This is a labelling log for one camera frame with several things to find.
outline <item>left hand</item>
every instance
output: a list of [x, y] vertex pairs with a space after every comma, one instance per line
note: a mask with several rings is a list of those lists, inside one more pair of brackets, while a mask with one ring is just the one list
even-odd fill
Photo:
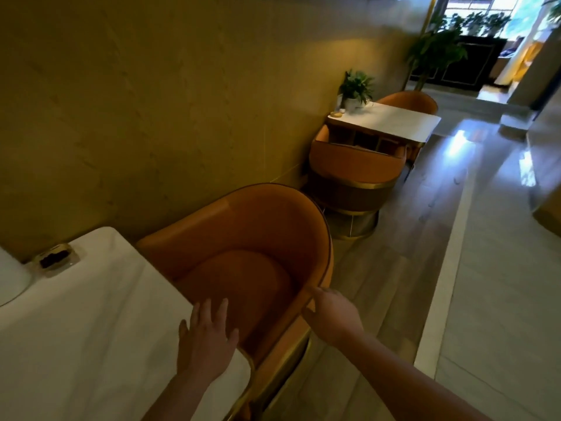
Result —
[[196, 378], [209, 385], [228, 368], [240, 333], [238, 329], [226, 337], [228, 300], [222, 300], [214, 322], [211, 318], [210, 299], [196, 303], [191, 312], [191, 329], [184, 320], [179, 324], [179, 351], [177, 374]]

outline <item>dark cabinet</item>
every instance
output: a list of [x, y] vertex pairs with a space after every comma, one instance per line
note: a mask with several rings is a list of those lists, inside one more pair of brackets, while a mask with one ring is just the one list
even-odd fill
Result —
[[[481, 90], [506, 42], [501, 38], [461, 35], [459, 43], [466, 48], [467, 59], [452, 63], [444, 70], [434, 71], [427, 82], [464, 90]], [[419, 70], [413, 70], [410, 79], [417, 81], [419, 75]]]

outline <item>marble tabletop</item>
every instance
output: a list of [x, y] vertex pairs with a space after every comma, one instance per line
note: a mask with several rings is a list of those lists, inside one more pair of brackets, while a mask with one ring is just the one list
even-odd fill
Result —
[[[5, 420], [140, 420], [172, 378], [192, 306], [115, 229], [74, 241], [81, 256], [0, 307]], [[193, 421], [221, 421], [247, 388], [236, 351]]]
[[341, 125], [347, 125], [351, 128], [378, 131], [402, 139], [425, 143], [441, 118], [408, 109], [368, 102], [368, 105], [363, 108], [345, 112], [340, 118], [329, 116], [328, 119], [333, 124], [342, 123]]

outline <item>wall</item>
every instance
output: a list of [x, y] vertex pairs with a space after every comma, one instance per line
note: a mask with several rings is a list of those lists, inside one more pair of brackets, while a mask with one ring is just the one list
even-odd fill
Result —
[[343, 71], [400, 90], [431, 0], [4, 0], [0, 246], [136, 240], [298, 179]]
[[561, 236], [561, 87], [528, 130], [537, 188], [532, 193], [534, 217]]
[[554, 30], [508, 99], [509, 104], [530, 106], [561, 67], [561, 28]]

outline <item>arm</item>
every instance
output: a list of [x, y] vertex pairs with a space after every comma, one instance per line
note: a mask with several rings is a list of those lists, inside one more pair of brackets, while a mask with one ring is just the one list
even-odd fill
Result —
[[311, 291], [316, 311], [304, 309], [304, 319], [320, 339], [339, 349], [361, 371], [396, 421], [489, 420], [364, 332], [356, 307], [338, 291]]
[[191, 312], [191, 330], [179, 324], [177, 374], [172, 378], [143, 421], [188, 421], [208, 386], [228, 368], [239, 339], [235, 329], [226, 338], [228, 300], [224, 299], [215, 320], [210, 315], [210, 300]]

